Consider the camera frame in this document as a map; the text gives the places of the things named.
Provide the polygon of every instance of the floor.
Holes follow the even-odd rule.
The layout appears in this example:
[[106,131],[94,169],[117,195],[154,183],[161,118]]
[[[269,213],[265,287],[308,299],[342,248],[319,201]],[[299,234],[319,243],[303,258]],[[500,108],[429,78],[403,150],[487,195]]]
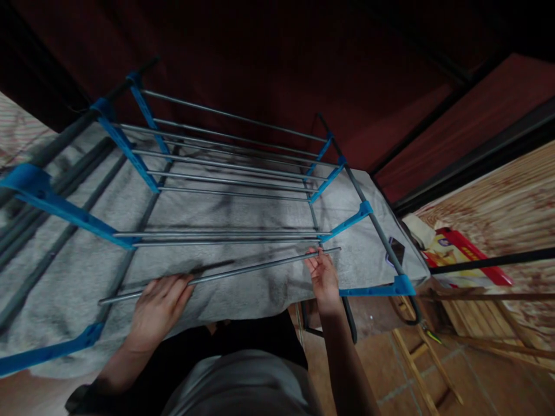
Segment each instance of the floor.
[[[405,326],[401,333],[409,349],[420,343],[415,328]],[[335,415],[324,340],[306,332],[302,338],[325,414]],[[383,415],[430,414],[391,332],[362,339],[356,349]],[[546,372],[454,343],[434,343],[434,350],[464,401],[442,415],[555,414],[555,381]],[[437,402],[446,385],[430,356],[419,357],[416,366]]]
[[[425,402],[391,334],[402,326],[387,299],[353,298],[351,309],[358,329],[357,351],[383,415],[428,415]],[[294,325],[299,316],[289,308]],[[311,321],[317,328],[318,322]],[[401,333],[409,349],[419,342],[414,328],[403,326]],[[335,415],[324,340],[302,332],[309,373],[324,412]],[[555,414],[555,381],[545,372],[523,368],[509,360],[458,344],[434,349],[461,394],[457,403],[442,415],[550,415]],[[430,394],[438,400],[445,384],[431,358],[417,359]],[[21,372],[0,380],[0,414],[5,416],[65,415],[64,403],[73,390],[91,382],[95,374],[72,380],[51,380]]]

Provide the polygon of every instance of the blue plastic joint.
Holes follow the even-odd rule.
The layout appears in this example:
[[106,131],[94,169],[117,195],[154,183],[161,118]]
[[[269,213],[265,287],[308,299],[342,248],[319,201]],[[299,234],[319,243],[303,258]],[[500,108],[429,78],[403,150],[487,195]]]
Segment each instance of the blue plastic joint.
[[393,284],[359,289],[340,289],[339,296],[416,296],[406,274],[395,276]]
[[334,181],[335,178],[339,176],[339,174],[347,164],[347,159],[345,158],[345,156],[340,156],[339,159],[337,160],[337,164],[339,165],[339,167],[331,171],[331,173],[328,175],[325,182],[322,185],[320,185],[320,187],[318,188],[318,191],[316,191],[312,195],[312,197],[309,198],[308,203],[315,203],[316,200],[320,197],[320,195],[325,191],[325,189],[328,186],[330,186],[330,184]]
[[6,376],[34,365],[92,347],[100,338],[103,329],[104,323],[97,322],[96,324],[86,327],[81,335],[71,341],[0,358],[0,376]]
[[57,195],[50,186],[50,175],[31,164],[16,167],[6,179],[0,182],[0,187],[13,189],[18,192],[17,198],[22,201],[128,250],[134,250],[133,243],[139,240],[114,237],[112,234],[117,230]]
[[[321,161],[322,158],[324,157],[325,153],[328,151],[328,149],[330,148],[331,142],[334,139],[334,134],[332,132],[328,132],[325,136],[325,138],[328,140],[327,142],[324,143],[324,146],[322,147],[322,150],[320,150],[320,154],[316,157],[317,161]],[[308,169],[307,171],[307,175],[310,176],[312,175],[312,172],[314,172],[314,169],[316,168],[316,164],[311,164],[310,169]]]
[[116,142],[121,151],[127,156],[129,161],[133,164],[137,172],[145,180],[149,188],[156,194],[160,191],[156,185],[154,178],[146,173],[147,167],[143,162],[143,159],[138,155],[134,154],[132,149],[132,144],[123,132],[122,129],[114,127],[111,121],[114,121],[114,110],[110,102],[105,98],[99,98],[91,108],[98,111],[101,115],[98,117],[98,122],[104,127],[104,130],[110,135],[110,137]]
[[372,206],[370,205],[370,203],[368,201],[361,202],[359,207],[358,207],[358,212],[355,215],[353,215],[347,221],[345,221],[345,222],[339,224],[337,227],[335,227],[331,231],[331,233],[332,233],[331,235],[318,236],[318,238],[321,240],[322,243],[325,243],[326,241],[331,240],[337,234],[342,233],[347,228],[349,228],[349,227],[353,226],[354,224],[356,224],[357,222],[365,219],[368,216],[368,214],[370,214],[372,212],[373,212]]
[[[145,117],[147,124],[151,129],[158,130],[158,125],[154,121],[152,110],[149,104],[146,102],[145,98],[143,97],[143,94],[141,93],[141,89],[143,88],[143,80],[141,75],[137,72],[131,72],[126,77],[126,79],[132,82],[131,93],[135,97],[135,100],[137,101],[140,111],[141,113],[143,113],[143,116]],[[168,145],[164,143],[164,139],[162,138],[162,136],[154,135],[154,138],[158,143],[158,146],[160,147],[160,150],[162,151],[162,153],[169,154]]]

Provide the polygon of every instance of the wooden ladder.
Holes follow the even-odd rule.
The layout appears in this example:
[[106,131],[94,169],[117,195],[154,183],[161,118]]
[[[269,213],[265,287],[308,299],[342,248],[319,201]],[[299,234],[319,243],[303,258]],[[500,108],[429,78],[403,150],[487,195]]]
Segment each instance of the wooden ladder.
[[[397,306],[402,312],[411,315],[411,312],[413,311],[407,305],[406,299],[401,297],[401,300],[402,300],[402,303],[397,304]],[[393,336],[395,337],[395,341],[399,345],[399,348],[401,349],[403,357],[405,358],[412,374],[415,377],[416,384],[418,385],[420,393],[422,394],[424,401],[426,402],[426,406],[428,407],[430,413],[434,416],[439,416],[439,410],[448,408],[455,402],[455,400],[459,402],[459,404],[464,404],[463,398],[455,390],[455,386],[453,385],[453,382],[447,375],[447,372],[445,371],[443,364],[441,364],[441,360],[439,359],[434,349],[432,348],[430,339],[424,333],[424,330],[422,329],[422,327],[420,325],[417,325],[416,328],[418,330],[421,343],[418,344],[412,351],[409,351],[408,347],[406,346],[405,340],[401,335],[401,331],[399,331],[398,329],[394,329]],[[424,379],[420,375],[420,371],[418,370],[418,367],[416,367],[416,364],[415,364],[415,360],[426,352],[428,352],[432,357],[432,360],[434,361],[434,364],[437,367],[439,374],[441,375],[445,384],[447,385],[447,390],[441,396],[441,398],[438,400],[437,403],[435,403],[434,400],[432,399],[432,396],[430,395],[430,392],[426,387],[426,383],[424,382]]]

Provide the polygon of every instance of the hand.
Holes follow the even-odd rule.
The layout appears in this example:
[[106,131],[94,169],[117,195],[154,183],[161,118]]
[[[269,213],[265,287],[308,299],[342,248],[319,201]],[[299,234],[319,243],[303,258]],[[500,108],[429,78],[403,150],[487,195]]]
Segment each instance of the hand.
[[[318,256],[305,259],[306,267],[310,271],[314,295],[318,301],[318,307],[336,306],[341,303],[339,297],[339,279],[337,270],[331,261],[329,254],[324,254],[322,248],[318,248]],[[307,254],[314,253],[316,250],[310,248]]]
[[174,274],[151,281],[137,301],[131,332],[124,346],[132,352],[153,352],[173,328],[194,286],[192,275]]

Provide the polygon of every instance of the red wall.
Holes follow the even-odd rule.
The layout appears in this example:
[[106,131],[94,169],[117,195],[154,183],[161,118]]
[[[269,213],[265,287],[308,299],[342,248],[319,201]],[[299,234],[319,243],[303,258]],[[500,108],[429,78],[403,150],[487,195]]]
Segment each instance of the red wall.
[[[18,0],[14,5],[93,98],[159,54],[162,63],[145,77],[147,87],[318,135],[324,131],[315,115],[322,112],[357,169],[383,159],[452,91],[445,75],[389,27],[338,2],[58,0],[53,6]],[[438,10],[434,1],[407,7],[425,36],[433,40],[436,33],[461,65],[474,67],[495,48],[469,6],[451,8],[453,23],[438,20],[435,32],[434,20],[426,17]],[[380,173],[392,201],[555,92],[553,71],[545,64],[514,57],[498,71]],[[321,145],[150,102],[160,118],[314,151]],[[130,95],[116,109],[121,120],[144,124]]]

